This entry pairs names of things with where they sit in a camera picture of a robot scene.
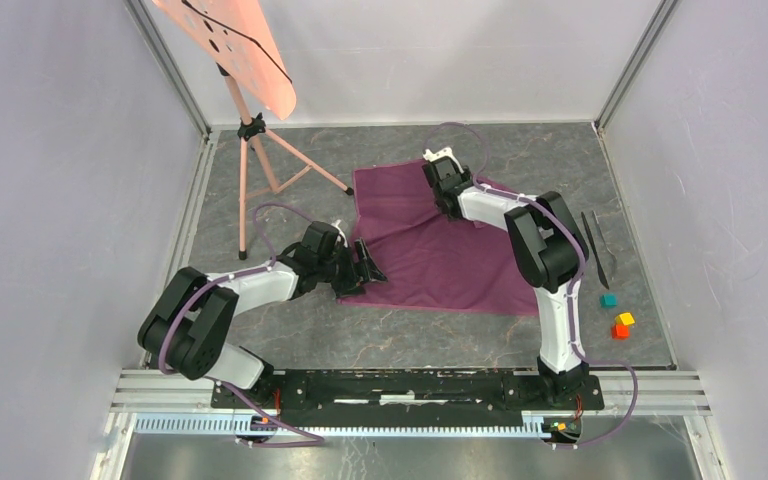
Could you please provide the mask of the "purple cloth napkin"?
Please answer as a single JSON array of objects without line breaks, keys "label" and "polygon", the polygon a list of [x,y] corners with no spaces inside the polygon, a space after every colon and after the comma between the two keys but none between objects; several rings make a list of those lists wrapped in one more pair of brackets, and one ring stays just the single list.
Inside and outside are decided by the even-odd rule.
[{"label": "purple cloth napkin", "polygon": [[537,314],[532,287],[518,271],[508,234],[450,220],[435,204],[420,161],[354,171],[354,238],[366,243],[387,279],[349,306],[511,316]]}]

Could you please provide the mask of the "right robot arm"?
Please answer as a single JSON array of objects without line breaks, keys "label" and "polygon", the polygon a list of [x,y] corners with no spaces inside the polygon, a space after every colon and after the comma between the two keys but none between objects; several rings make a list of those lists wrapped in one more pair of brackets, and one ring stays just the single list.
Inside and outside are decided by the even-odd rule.
[{"label": "right robot arm", "polygon": [[566,406],[584,385],[589,366],[578,308],[586,245],[565,200],[554,191],[534,196],[480,183],[451,153],[428,152],[422,169],[441,213],[508,234],[517,269],[537,299],[538,396],[551,408]]}]

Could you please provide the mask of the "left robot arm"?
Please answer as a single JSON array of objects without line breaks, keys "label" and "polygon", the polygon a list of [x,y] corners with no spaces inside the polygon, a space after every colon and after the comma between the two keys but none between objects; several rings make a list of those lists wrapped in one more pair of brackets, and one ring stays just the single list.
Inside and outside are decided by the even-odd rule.
[{"label": "left robot arm", "polygon": [[363,239],[349,241],[338,227],[313,221],[299,241],[257,267],[219,274],[178,270],[142,323],[137,343],[160,370],[229,382],[248,406],[262,407],[274,394],[272,367],[228,342],[232,320],[295,300],[321,284],[345,298],[386,279]]}]

